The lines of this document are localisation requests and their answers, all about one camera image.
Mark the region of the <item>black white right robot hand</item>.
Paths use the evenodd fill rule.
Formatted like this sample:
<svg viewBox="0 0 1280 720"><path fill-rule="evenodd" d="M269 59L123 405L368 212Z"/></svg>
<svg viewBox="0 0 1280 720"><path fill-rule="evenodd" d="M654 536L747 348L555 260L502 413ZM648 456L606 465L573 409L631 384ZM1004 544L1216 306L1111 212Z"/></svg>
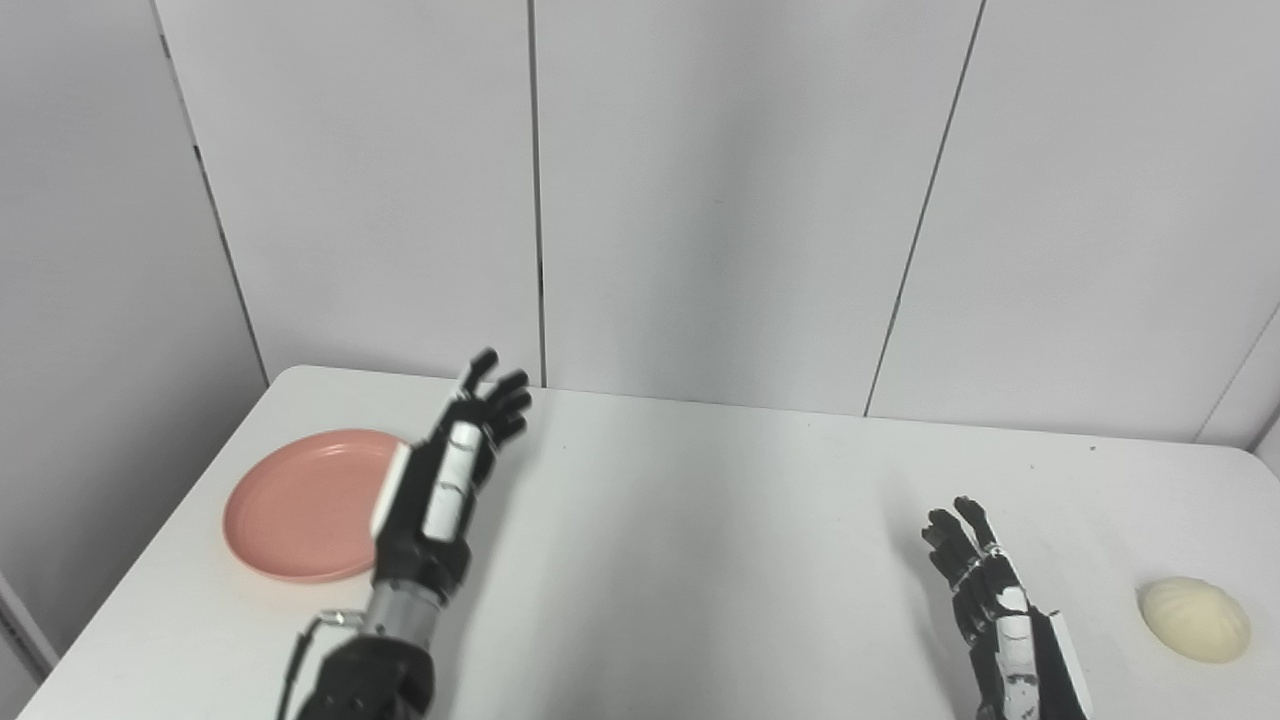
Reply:
<svg viewBox="0 0 1280 720"><path fill-rule="evenodd" d="M1093 703L1061 612L1036 606L986 509L933 509L922 538L946 580L980 693L978 719L1088 719Z"/></svg>

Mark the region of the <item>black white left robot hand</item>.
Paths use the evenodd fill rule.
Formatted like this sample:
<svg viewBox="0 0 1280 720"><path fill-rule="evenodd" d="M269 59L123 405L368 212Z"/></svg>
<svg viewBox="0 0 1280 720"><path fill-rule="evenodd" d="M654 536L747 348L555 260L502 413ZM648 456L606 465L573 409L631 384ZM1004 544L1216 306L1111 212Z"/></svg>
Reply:
<svg viewBox="0 0 1280 720"><path fill-rule="evenodd" d="M481 388L498 364L492 347L474 356L428 436L394 451L370 521L374 585L410 583L445 606L465 583L477 495L532 404L522 369Z"/></svg>

